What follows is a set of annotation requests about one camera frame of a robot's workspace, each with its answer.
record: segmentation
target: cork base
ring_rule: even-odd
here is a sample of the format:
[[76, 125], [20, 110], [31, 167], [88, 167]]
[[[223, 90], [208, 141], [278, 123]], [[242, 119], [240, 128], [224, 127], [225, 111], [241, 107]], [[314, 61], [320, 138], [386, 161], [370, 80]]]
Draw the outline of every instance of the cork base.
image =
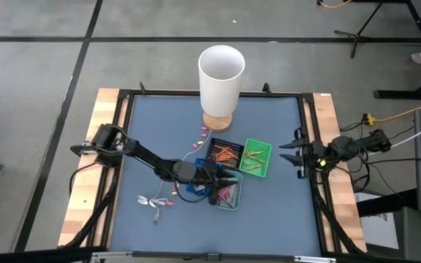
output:
[[232, 123], [232, 116], [227, 117], [213, 117], [207, 113], [204, 113], [202, 117], [204, 119], [204, 125], [208, 127], [212, 132], [223, 132]]

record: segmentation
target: blue table surface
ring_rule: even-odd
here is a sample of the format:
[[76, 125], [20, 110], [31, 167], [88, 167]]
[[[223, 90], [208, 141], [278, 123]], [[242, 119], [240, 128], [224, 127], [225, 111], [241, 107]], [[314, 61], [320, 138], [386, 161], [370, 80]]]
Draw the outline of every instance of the blue table surface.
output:
[[[202, 140], [202, 108], [198, 96], [136, 96], [129, 136], [164, 159], [181, 159]], [[161, 209], [136, 202], [151, 198], [160, 179], [133, 158], [125, 158], [116, 205], [111, 251], [170, 253], [264, 254], [320, 256], [314, 206], [308, 180], [297, 179], [297, 169], [278, 155], [294, 153], [278, 146], [294, 139], [300, 127], [296, 98], [240, 98], [231, 127], [212, 137], [245, 145], [247, 138], [273, 146], [265, 178], [244, 176], [240, 207], [222, 210], [207, 200], [186, 203], [165, 184], [159, 197], [172, 200]], [[208, 145], [188, 156], [204, 158]], [[197, 198], [181, 193], [189, 199]]]

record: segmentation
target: gray floor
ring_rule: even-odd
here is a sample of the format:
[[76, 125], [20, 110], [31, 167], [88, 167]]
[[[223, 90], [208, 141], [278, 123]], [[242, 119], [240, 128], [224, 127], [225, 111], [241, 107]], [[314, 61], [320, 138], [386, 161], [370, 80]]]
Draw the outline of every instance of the gray floor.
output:
[[[94, 0], [0, 1], [0, 35], [83, 36], [94, 5]], [[414, 5], [421, 16], [421, 1]], [[335, 37], [335, 29], [356, 32], [374, 7], [325, 9], [314, 0], [111, 0], [103, 3], [94, 36]], [[407, 8], [397, 4], [385, 4], [364, 34], [420, 36]], [[143, 81], [150, 89], [198, 89], [198, 55], [214, 44], [90, 45], [27, 249], [57, 244], [69, 176], [78, 162], [69, 146], [83, 141], [98, 88], [137, 88]], [[355, 59], [349, 58], [349, 45], [229, 45], [246, 57], [245, 90], [258, 91], [269, 82], [274, 91], [332, 93], [340, 126], [357, 122], [364, 112], [387, 117], [421, 105], [372, 96], [380, 88], [411, 90], [421, 84], [421, 66], [409, 60], [421, 45], [361, 45]], [[0, 172], [0, 252], [10, 249], [79, 49], [80, 43], [0, 43], [0, 162], [6, 164]], [[411, 116], [377, 127], [396, 134], [410, 126]], [[408, 144], [374, 159], [413, 155]], [[378, 168], [397, 191], [415, 185], [413, 163]], [[390, 193], [376, 171], [369, 188]]]

